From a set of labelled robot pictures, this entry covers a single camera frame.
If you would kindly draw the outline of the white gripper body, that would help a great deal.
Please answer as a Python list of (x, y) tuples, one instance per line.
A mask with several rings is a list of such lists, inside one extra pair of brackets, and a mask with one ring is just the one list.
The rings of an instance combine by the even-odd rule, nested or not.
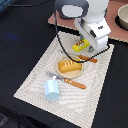
[(107, 45), (108, 35), (111, 32), (106, 20), (103, 19), (98, 23), (85, 23), (84, 27), (81, 27), (80, 21), (80, 18), (76, 18), (74, 21), (77, 30), (96, 51), (103, 50)]

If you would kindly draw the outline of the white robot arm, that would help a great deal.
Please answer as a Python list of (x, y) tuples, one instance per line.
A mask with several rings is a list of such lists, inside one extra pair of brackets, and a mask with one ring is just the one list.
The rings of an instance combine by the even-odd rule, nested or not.
[(74, 18), (80, 34), (96, 51), (103, 50), (111, 30), (105, 20), (109, 0), (56, 0), (55, 9), (63, 18)]

